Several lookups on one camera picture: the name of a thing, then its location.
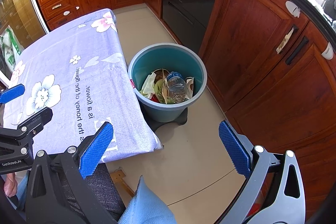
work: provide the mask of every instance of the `plastic bottle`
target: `plastic bottle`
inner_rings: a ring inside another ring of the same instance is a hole
[[[182,103],[188,99],[186,83],[178,72],[171,72],[167,76],[168,96],[174,104]]]

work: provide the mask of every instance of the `wooden chair leg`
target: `wooden chair leg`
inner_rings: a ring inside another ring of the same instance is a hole
[[[125,173],[122,170],[117,170],[113,173],[110,173],[110,177],[113,183],[120,183],[124,190],[131,196],[134,197],[134,191],[128,184],[124,181]]]

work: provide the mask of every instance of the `plastic bag with green print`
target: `plastic bag with green print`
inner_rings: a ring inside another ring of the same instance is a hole
[[[21,55],[24,48],[16,38],[12,28],[8,26],[0,37],[2,56],[11,72],[14,71],[16,60]]]

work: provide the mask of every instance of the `person's hand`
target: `person's hand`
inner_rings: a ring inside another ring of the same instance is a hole
[[[6,196],[8,196],[9,198],[16,195],[17,181],[15,179],[15,173],[7,174],[3,190],[5,191]]]

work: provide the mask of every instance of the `glass door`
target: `glass door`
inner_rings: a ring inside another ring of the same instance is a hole
[[[0,81],[6,87],[11,87],[11,75],[21,53],[46,34],[34,2],[0,0]]]

